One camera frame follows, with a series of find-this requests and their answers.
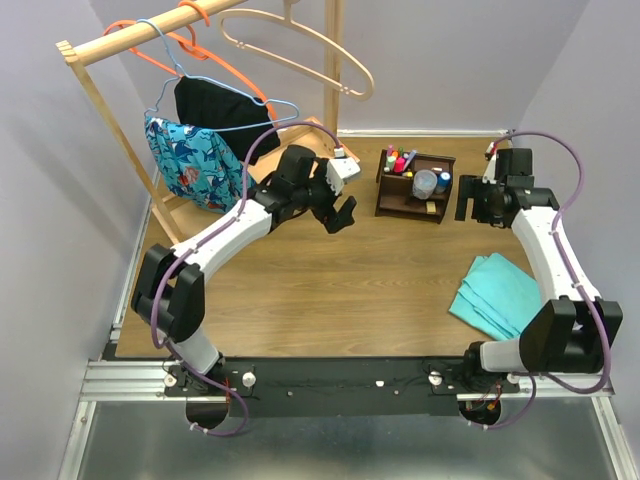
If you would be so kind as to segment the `clear paperclip jar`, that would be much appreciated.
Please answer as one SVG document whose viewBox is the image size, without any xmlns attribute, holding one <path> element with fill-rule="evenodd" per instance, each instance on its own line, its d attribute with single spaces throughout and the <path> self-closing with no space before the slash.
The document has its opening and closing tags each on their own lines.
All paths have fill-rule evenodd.
<svg viewBox="0 0 640 480">
<path fill-rule="evenodd" d="M 412 196 L 427 200 L 433 193 L 437 183 L 437 174 L 429 169 L 419 170 L 413 175 Z"/>
</svg>

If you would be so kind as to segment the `brown wooden desk organizer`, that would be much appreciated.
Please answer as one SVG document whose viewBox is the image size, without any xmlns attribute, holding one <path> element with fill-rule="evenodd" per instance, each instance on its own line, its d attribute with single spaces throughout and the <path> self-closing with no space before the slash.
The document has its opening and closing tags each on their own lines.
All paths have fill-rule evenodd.
<svg viewBox="0 0 640 480">
<path fill-rule="evenodd" d="M 455 162 L 455 157 L 416 153 L 404 171 L 396 172 L 382 150 L 374 215 L 441 224 L 452 192 Z"/>
</svg>

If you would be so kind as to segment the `purple cap white marker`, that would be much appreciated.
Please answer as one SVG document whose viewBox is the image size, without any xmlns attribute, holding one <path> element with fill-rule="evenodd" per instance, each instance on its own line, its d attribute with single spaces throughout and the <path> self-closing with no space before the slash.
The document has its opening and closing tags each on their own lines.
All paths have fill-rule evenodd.
<svg viewBox="0 0 640 480">
<path fill-rule="evenodd" d="M 403 166 L 402 172 L 407 171 L 407 169 L 409 168 L 409 165 L 411 164 L 412 160 L 415 158 L 416 154 L 417 154 L 417 150 L 415 150 L 415 149 L 414 149 L 414 150 L 411 150 L 411 151 L 408 153 L 408 156 L 407 156 L 407 157 L 406 157 L 406 159 L 405 159 L 405 163 L 404 163 L 404 166 Z"/>
</svg>

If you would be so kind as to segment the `pink black highlighter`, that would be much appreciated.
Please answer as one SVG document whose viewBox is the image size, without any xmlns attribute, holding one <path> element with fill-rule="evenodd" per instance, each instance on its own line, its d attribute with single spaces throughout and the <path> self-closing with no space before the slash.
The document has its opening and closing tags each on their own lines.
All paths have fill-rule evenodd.
<svg viewBox="0 0 640 480">
<path fill-rule="evenodd" d="M 397 157 L 394 163 L 393 172 L 396 174 L 401 174 L 404 171 L 405 163 L 406 159 L 404 157 Z"/>
</svg>

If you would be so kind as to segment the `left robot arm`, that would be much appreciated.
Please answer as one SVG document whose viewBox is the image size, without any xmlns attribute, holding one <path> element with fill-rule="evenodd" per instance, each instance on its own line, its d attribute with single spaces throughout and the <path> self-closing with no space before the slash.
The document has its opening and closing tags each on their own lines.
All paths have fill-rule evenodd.
<svg viewBox="0 0 640 480">
<path fill-rule="evenodd" d="M 207 282 L 243 248 L 300 214 L 312 213 L 330 234 L 353 225 L 355 198 L 334 204 L 360 172 L 342 149 L 326 159 L 290 145 L 276 169 L 219 220 L 171 248 L 155 245 L 145 253 L 131 307 L 153 338 L 190 366 L 187 382 L 197 393 L 214 393 L 222 380 L 222 355 L 202 328 Z"/>
</svg>

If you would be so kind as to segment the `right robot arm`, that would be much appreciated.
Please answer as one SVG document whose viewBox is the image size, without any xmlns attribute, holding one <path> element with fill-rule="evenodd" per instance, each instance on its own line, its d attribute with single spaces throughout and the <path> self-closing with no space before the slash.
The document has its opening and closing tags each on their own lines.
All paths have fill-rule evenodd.
<svg viewBox="0 0 640 480">
<path fill-rule="evenodd" d="M 474 342 L 465 351 L 460 379 L 480 392 L 496 376 L 542 374 L 554 382 L 563 374 L 597 374 L 592 387 L 568 385 L 590 394 L 601 390 L 611 372 L 611 346 L 623 319 L 620 305 L 605 300 L 589 281 L 569 245 L 563 207 L 549 188 L 538 187 L 533 153 L 490 144 L 481 176 L 459 179 L 455 218 L 511 230 L 521 243 L 542 306 L 515 339 Z"/>
</svg>

